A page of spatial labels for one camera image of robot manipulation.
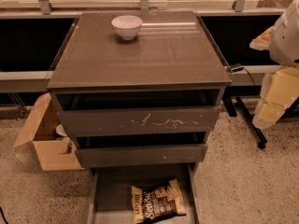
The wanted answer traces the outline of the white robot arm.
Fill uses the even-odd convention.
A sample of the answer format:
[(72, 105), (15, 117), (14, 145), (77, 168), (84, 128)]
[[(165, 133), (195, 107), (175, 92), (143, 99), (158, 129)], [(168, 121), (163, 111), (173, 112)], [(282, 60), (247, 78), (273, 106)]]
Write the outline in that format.
[(263, 78), (260, 100), (253, 125), (273, 126), (299, 97), (299, 0), (293, 0), (275, 24), (249, 43), (251, 49), (268, 50), (270, 59), (280, 65)]

